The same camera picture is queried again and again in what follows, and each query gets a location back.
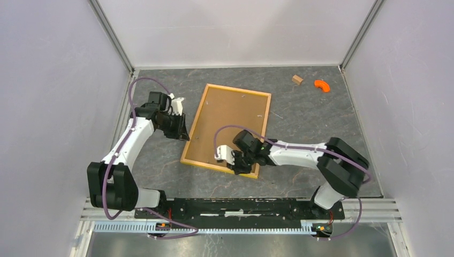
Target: black mounting plate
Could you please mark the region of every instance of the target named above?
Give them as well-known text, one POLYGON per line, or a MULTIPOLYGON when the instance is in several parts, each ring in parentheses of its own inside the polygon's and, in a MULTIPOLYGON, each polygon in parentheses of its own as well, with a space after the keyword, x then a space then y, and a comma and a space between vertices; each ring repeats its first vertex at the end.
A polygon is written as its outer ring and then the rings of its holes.
MULTIPOLYGON (((301 228, 301 220, 330 219, 329 211, 319 210, 315 215, 310 199, 298 198, 175 198, 167 200, 167 208, 172 220, 199 229, 301 228)), ((335 220, 345 219, 341 202, 331 211, 335 220)), ((134 217, 156 218, 139 210, 134 217)))

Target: orange connector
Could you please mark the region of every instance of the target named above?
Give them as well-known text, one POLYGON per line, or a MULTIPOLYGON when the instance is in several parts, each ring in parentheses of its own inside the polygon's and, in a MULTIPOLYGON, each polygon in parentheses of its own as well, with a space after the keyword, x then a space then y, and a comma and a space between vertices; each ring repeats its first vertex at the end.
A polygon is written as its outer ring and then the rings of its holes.
POLYGON ((321 88, 323 92, 327 93, 330 91, 328 83, 323 80, 316 80, 314 82, 315 87, 321 88))

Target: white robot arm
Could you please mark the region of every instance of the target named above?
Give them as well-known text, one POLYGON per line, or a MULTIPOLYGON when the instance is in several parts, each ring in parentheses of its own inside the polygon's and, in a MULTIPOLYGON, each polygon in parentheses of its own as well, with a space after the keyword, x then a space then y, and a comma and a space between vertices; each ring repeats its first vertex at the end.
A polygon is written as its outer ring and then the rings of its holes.
POLYGON ((162 191, 138 188, 131 170, 143 145, 156 129, 162 130, 167 138, 189 140, 185 125, 182 101, 173 94, 150 92, 148 102, 135 108, 136 121, 131 118, 128 126, 114 148, 101 162, 92 162, 87 168, 88 189, 94 207, 103 207, 102 183, 108 163, 115 155, 106 189, 109 209, 132 210, 136 207, 158 206, 162 191))
POLYGON ((369 162, 352 147, 339 138, 331 138, 328 143, 303 145, 270 139, 273 144, 261 142, 247 130, 241 131, 233 140, 240 149, 227 145, 217 147, 215 159, 227 162, 227 167, 235 174, 250 173, 252 165, 296 165, 320 170, 327 182, 319 187, 312 201, 328 210, 343 198, 357 197, 364 179, 364 172, 351 164, 339 160, 323 150, 329 150, 368 169, 369 162))

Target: metal frame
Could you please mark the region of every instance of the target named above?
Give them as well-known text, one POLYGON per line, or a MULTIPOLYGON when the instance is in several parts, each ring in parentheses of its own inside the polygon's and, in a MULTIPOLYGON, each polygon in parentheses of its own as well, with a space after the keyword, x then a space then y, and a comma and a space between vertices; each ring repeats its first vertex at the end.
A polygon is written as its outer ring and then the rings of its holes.
POLYGON ((100 21, 100 24, 104 31, 106 32, 107 36, 110 39, 110 42, 112 42, 113 47, 117 51, 117 53, 120 55, 120 58, 122 59, 123 64, 125 65, 126 69, 130 72, 134 72, 134 66, 132 66, 131 61, 129 60, 128 56, 126 55, 125 50, 122 47, 122 44, 118 40, 117 35, 114 32, 114 29, 109 23, 109 20, 107 19, 104 11, 101 8, 101 5, 99 4, 98 0, 88 0, 90 3, 93 11, 95 12, 98 20, 100 21))
MULTIPOLYGON (((367 153, 368 153, 368 155, 369 155, 370 164, 372 165, 372 168, 374 169, 374 171, 376 171, 376 170, 378 170, 378 169, 377 169, 376 166, 375 166, 375 161, 374 161, 374 158, 373 158, 372 154, 370 154, 371 151, 370 151, 370 147, 369 147, 369 146, 370 146, 369 141, 367 140, 367 138, 364 136, 364 133, 363 133, 363 131, 365 131, 365 130, 364 130, 363 123, 361 122, 361 116, 359 115, 359 112, 358 112, 358 110, 357 110, 356 107, 355 107, 355 106, 357 106, 357 105, 356 105, 355 100, 354 100, 354 98, 353 98, 353 95, 352 95, 352 93, 351 93, 351 91, 350 91, 349 84, 347 83, 347 79, 346 79, 346 77, 345 77, 345 72, 344 72, 343 69, 341 69, 340 66, 339 66, 339 72, 340 72, 340 74, 342 75, 342 79, 344 80, 345 87, 347 88, 347 92, 348 92, 348 95, 349 95, 349 98, 350 98, 350 102, 351 102, 352 105, 353 105, 353 111, 354 111, 355 114, 356 114, 355 116, 356 116, 357 122, 358 122, 358 124, 359 124, 359 126, 360 126, 360 128, 361 128, 362 139, 363 139, 363 141, 366 143, 366 150, 367 150, 367 153)), ((377 181, 377 183, 379 184, 379 188, 380 188, 380 192, 381 192, 382 196, 384 196, 384 197, 390 197, 388 194, 386 194, 385 190, 383 190, 383 186, 382 186, 381 181, 380 181, 379 179, 377 179, 376 181, 377 181)))
MULTIPOLYGON (((309 199, 301 198, 298 201, 308 201, 309 199)), ((353 223, 359 214, 359 201, 357 199, 346 199, 343 202, 345 219, 334 220, 335 223, 353 223)), ((361 223, 387 223, 391 233, 392 243, 398 257, 412 256, 408 244, 405 240, 405 234, 402 224, 402 218, 394 199, 380 198, 363 198, 362 199, 362 216, 361 223)), ((90 198, 87 198, 84 210, 79 222, 79 227, 74 240, 74 246, 71 249, 71 257, 86 256, 88 253, 89 243, 93 232, 129 232, 145 233, 155 232, 155 224, 164 222, 163 220, 137 220, 134 218, 134 211, 122 212, 115 221, 106 218, 104 210, 95 208, 91 205, 90 198)), ((328 220, 302 220, 301 229, 262 229, 262 230, 199 230, 201 234, 286 234, 286 235, 308 235, 308 227, 313 223, 327 223, 328 220)), ((184 229, 171 230, 169 233, 188 232, 184 229)))
POLYGON ((353 43, 351 44, 349 50, 347 51, 347 54, 345 55, 344 59, 340 63, 339 67, 341 69, 345 69, 347 65, 349 64, 353 54, 357 50, 359 44, 361 43, 362 39, 364 38, 364 35, 366 34, 367 30, 369 29, 372 21, 375 19, 378 11, 380 10, 384 0, 375 0, 374 4, 372 5, 372 8, 370 9, 369 13, 366 16, 366 19, 361 25, 361 28, 359 29, 358 33, 356 34, 355 39, 353 40, 353 43))
MULTIPOLYGON (((134 73, 130 75, 128 83, 125 87, 125 92, 123 93, 122 107, 120 109, 120 114, 118 115, 117 126, 115 127, 115 133, 113 135, 110 149, 113 149, 118 139, 120 139, 121 134, 126 129, 129 120, 129 112, 131 111, 131 106, 128 103, 128 89, 131 82, 134 81, 138 76, 139 71, 134 71, 134 73)), ((134 91, 135 87, 132 88, 131 95, 134 95, 134 91)))

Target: cork board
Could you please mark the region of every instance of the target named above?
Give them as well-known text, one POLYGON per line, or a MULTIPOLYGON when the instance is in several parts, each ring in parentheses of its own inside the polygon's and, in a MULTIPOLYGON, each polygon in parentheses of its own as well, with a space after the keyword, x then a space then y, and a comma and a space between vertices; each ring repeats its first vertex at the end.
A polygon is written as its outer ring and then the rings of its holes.
MULTIPOLYGON (((241 125, 265 135, 270 101, 270 93, 207 84, 181 163, 234 174, 227 168, 226 162, 217 163, 214 159, 214 134, 222 126, 241 125)), ((217 136, 217 145, 228 145, 238 150, 232 140, 240 131, 239 128, 225 128, 217 136)), ((257 178, 259 165, 252 167, 251 173, 241 176, 257 178)))

